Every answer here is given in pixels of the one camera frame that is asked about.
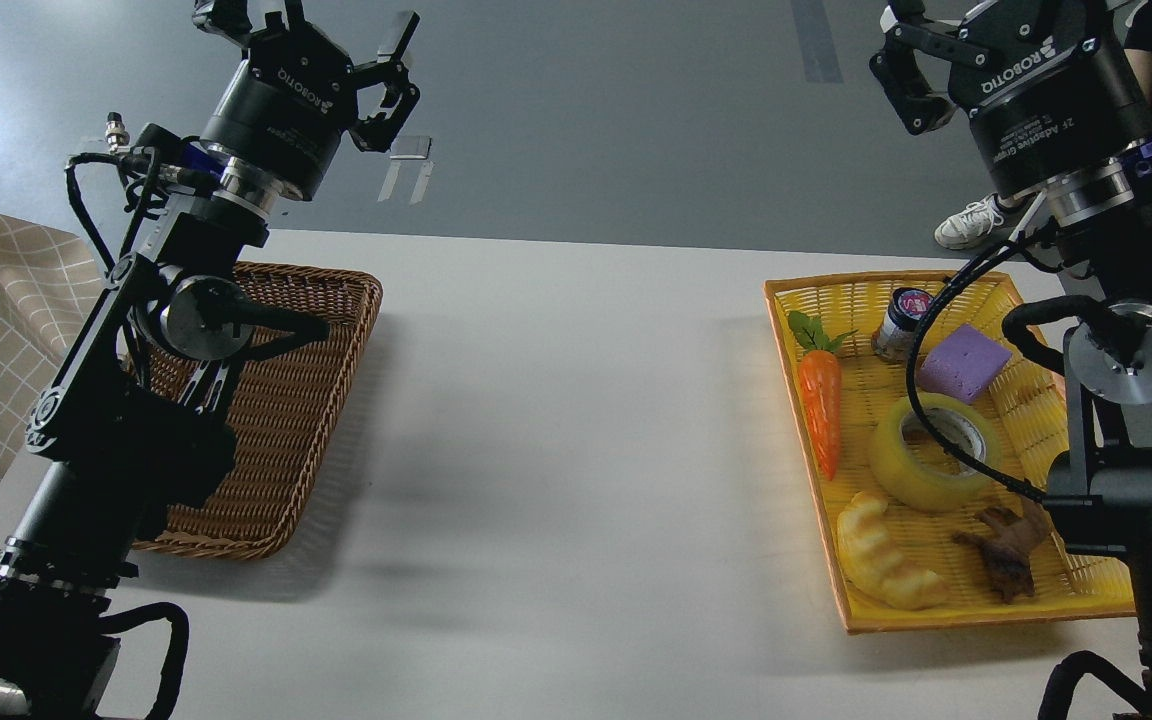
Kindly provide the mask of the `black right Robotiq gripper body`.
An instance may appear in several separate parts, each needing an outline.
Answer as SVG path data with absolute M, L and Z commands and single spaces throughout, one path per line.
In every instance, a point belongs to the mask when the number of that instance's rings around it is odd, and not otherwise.
M 998 194 L 1115 158 L 1152 132 L 1105 1 L 987 1 L 960 24 L 973 45 L 948 96 L 969 115 Z

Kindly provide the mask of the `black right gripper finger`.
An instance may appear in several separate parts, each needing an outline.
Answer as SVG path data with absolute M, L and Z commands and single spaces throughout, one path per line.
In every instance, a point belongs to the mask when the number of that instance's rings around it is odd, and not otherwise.
M 923 53 L 970 69 L 995 65 L 995 50 L 969 40 L 968 26 L 929 18 L 922 1 L 888 1 L 879 28 L 882 50 L 869 60 L 870 73 L 896 111 L 909 135 L 923 135 L 950 122 L 955 106 L 929 85 L 916 54 Z

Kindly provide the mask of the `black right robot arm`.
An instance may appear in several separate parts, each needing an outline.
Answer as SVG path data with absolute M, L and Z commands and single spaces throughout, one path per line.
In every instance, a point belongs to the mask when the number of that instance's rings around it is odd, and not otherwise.
M 1084 264 L 1100 296 L 1068 295 L 1005 316 L 1026 361 L 1064 378 L 1068 450 L 1046 487 L 986 473 L 1046 509 L 1076 555 L 1126 562 L 1142 683 L 1100 655 L 1066 657 L 1038 715 L 1064 719 L 1094 676 L 1152 719 L 1152 447 L 1130 441 L 1123 409 L 1152 404 L 1152 113 L 1102 1 L 987 1 L 955 24 L 919 1 L 890 1 L 870 59 L 905 131 L 968 114 L 996 191 L 1049 210 L 1036 242 Z

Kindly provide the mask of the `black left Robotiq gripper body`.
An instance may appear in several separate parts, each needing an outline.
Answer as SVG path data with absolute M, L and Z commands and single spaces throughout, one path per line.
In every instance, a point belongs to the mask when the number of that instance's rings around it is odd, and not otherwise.
M 285 196 L 314 200 L 343 132 L 357 119 L 353 60 L 306 20 L 251 37 L 202 141 L 273 174 Z

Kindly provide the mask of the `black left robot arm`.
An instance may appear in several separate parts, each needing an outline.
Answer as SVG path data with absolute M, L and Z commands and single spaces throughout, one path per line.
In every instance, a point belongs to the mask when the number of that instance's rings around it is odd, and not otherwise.
M 169 626 L 147 717 L 179 702 L 189 620 L 175 602 L 109 612 L 172 506 L 204 505 L 236 465 L 228 414 L 248 365 L 329 338 L 320 316 L 260 304 L 234 278 L 270 237 L 278 199 L 312 200 L 340 146 L 387 152 L 420 90 L 407 61 L 420 17 L 402 12 L 357 63 L 300 1 L 253 26 L 243 1 L 198 1 L 195 26 L 241 50 L 198 137 L 159 126 L 67 162 L 70 209 L 103 270 L 50 387 L 26 416 L 26 450 L 50 469 L 0 550 L 0 719 L 94 719 L 123 632 Z

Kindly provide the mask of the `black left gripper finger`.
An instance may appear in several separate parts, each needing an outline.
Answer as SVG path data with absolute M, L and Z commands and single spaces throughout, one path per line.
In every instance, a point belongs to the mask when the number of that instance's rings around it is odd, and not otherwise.
M 259 32 L 253 26 L 247 0 L 195 1 L 192 24 L 202 32 L 223 37 L 237 47 L 248 47 Z
M 357 65 L 348 73 L 348 85 L 353 90 L 382 88 L 374 113 L 357 118 L 349 127 L 349 137 L 361 152 L 389 151 L 419 104 L 420 90 L 411 82 L 410 67 L 404 59 L 419 23 L 419 13 L 399 12 L 376 53 L 376 60 Z

